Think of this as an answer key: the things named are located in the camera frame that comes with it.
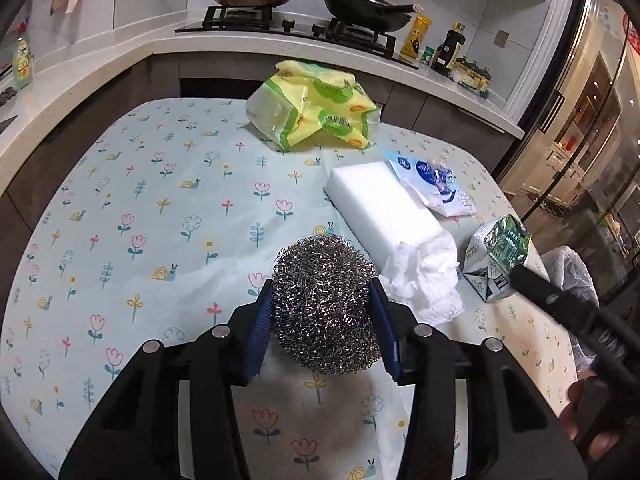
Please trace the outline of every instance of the dish soap bottle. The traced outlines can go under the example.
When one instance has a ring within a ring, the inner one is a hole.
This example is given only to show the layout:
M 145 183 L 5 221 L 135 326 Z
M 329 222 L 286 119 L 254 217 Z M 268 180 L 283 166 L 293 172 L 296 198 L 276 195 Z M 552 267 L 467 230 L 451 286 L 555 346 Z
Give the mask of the dish soap bottle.
M 26 30 L 24 23 L 21 23 L 18 28 L 18 41 L 14 51 L 14 81 L 18 90 L 24 88 L 33 80 L 31 50 L 25 37 Z
M 402 50 L 400 51 L 400 57 L 405 58 L 409 62 L 418 59 L 422 38 L 424 38 L 430 26 L 431 18 L 423 14 L 418 14 L 415 17 L 411 31 L 409 31 L 409 35 L 406 37 Z
M 449 72 L 453 68 L 460 47 L 465 44 L 465 37 L 462 35 L 465 26 L 462 23 L 455 22 L 453 28 L 447 33 L 447 39 L 441 44 L 433 55 L 433 69 L 439 74 L 449 76 Z

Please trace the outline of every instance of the human hand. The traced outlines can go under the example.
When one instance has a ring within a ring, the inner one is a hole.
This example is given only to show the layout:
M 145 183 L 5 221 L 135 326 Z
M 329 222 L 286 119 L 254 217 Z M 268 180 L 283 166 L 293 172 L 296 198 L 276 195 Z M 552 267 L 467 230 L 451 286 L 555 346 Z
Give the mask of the human hand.
M 569 404 L 560 413 L 560 424 L 566 431 L 566 434 L 571 440 L 574 440 L 578 435 L 578 423 L 575 420 L 575 412 L 577 403 L 582 397 L 582 391 L 584 388 L 584 379 L 575 382 L 569 386 L 567 391 L 567 397 L 569 397 Z M 613 432 L 603 432 L 593 439 L 589 446 L 589 456 L 592 460 L 601 459 L 604 454 L 614 447 L 620 440 L 620 435 Z

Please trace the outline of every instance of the red decoration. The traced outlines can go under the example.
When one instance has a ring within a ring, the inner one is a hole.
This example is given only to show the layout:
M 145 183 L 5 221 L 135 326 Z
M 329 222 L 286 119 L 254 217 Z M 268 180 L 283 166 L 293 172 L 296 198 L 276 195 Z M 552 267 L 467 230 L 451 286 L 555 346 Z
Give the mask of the red decoration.
M 625 14 L 624 18 L 622 18 L 622 28 L 625 30 L 625 34 L 629 31 L 629 44 L 640 54 L 640 34 L 634 24 L 629 21 L 628 14 Z

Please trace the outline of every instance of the blue and white plastic bag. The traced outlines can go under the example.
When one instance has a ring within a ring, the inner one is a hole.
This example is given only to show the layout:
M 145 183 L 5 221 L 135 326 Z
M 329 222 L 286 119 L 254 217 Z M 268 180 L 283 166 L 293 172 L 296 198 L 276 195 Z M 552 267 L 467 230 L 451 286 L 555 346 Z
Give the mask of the blue and white plastic bag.
M 389 150 L 384 152 L 402 185 L 414 191 L 429 209 L 446 217 L 476 213 L 471 197 L 460 189 L 452 171 L 443 164 L 417 160 Z

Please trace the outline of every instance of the glass door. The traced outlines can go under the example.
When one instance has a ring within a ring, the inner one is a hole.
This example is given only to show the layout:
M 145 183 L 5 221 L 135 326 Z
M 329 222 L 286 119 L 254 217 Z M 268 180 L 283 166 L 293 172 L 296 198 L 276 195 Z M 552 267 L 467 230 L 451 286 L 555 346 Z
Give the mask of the glass door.
M 566 245 L 600 298 L 640 260 L 640 36 L 616 0 L 587 0 L 556 104 L 501 181 L 540 253 Z

